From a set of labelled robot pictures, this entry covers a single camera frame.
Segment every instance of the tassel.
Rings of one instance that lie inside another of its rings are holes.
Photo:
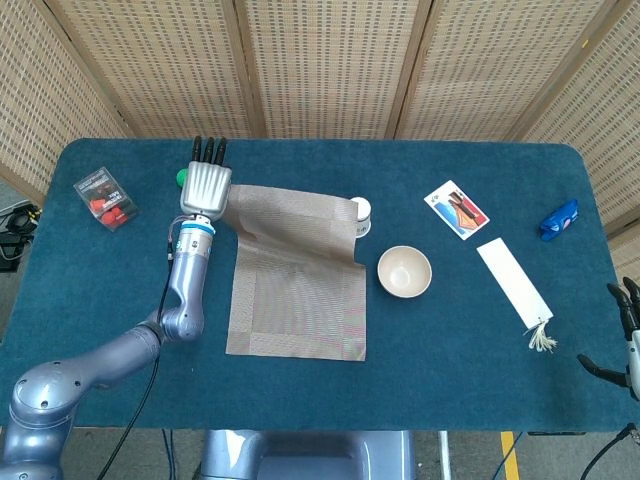
[[[549,320],[543,320],[535,327],[531,327],[529,330],[524,332],[524,335],[526,335],[527,333],[535,329],[535,332],[533,332],[533,335],[531,335],[529,348],[535,348],[539,352],[549,351],[553,353],[552,350],[556,345],[558,345],[558,341],[554,340],[551,337],[547,337],[547,335],[545,334],[544,327],[547,325],[547,323],[549,323]]]

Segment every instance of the box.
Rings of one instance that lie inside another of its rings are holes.
[[[138,207],[106,167],[101,167],[83,178],[74,188],[93,216],[111,231],[139,212]]]

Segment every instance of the blue felt table surface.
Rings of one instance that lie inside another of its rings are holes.
[[[0,401],[40,362],[75,356],[119,335],[157,307],[166,233],[180,213],[175,174],[191,140],[83,139],[63,152],[0,347]],[[236,258],[221,222],[205,284],[206,326],[195,344],[163,347],[140,427],[253,429],[614,430],[634,418],[628,393],[588,375],[586,353],[622,369],[625,345],[606,239],[579,154],[563,145],[463,142],[232,140],[233,182],[343,197],[372,205],[357,242],[367,266],[365,362],[224,353]],[[73,184],[106,166],[140,207],[111,233]],[[454,180],[491,218],[460,240],[423,197]],[[571,198],[580,218],[544,243],[537,225]],[[554,354],[529,350],[524,325],[476,248],[502,237],[555,317]],[[427,292],[401,300],[376,277],[393,245],[423,251]],[[150,368],[90,392],[78,425],[123,426]],[[3,408],[0,423],[6,423]]]

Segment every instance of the blue toy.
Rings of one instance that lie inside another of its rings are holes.
[[[545,242],[556,238],[577,218],[578,200],[574,198],[542,221],[540,224],[540,237]]]

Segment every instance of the green object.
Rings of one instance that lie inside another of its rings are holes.
[[[176,182],[178,182],[178,186],[182,188],[184,186],[184,181],[187,179],[187,169],[183,168],[176,175]]]

